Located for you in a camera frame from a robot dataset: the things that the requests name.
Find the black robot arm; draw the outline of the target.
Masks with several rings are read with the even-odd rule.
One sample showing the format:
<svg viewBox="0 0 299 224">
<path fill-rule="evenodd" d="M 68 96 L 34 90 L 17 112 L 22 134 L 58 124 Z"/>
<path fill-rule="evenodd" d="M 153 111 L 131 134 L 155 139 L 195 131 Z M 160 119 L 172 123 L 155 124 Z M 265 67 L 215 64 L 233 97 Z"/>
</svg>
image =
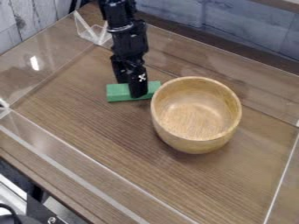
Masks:
<svg viewBox="0 0 299 224">
<path fill-rule="evenodd" d="M 97 0 L 113 45 L 109 57 L 116 81 L 128 85 L 129 95 L 148 92 L 144 55 L 148 53 L 147 23 L 135 17 L 136 0 Z"/>
</svg>

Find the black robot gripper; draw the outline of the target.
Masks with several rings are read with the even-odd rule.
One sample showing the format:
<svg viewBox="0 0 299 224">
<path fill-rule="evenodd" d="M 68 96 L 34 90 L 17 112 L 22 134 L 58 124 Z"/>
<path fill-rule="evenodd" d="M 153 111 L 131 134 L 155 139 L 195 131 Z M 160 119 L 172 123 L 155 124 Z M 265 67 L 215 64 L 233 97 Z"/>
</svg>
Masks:
<svg viewBox="0 0 299 224">
<path fill-rule="evenodd" d="M 116 81 L 128 83 L 132 98 L 148 92 L 147 71 L 143 66 L 148 52 L 147 23 L 143 19 L 125 22 L 109 22 L 108 32 L 112 35 L 113 55 L 109 57 Z"/>
</svg>

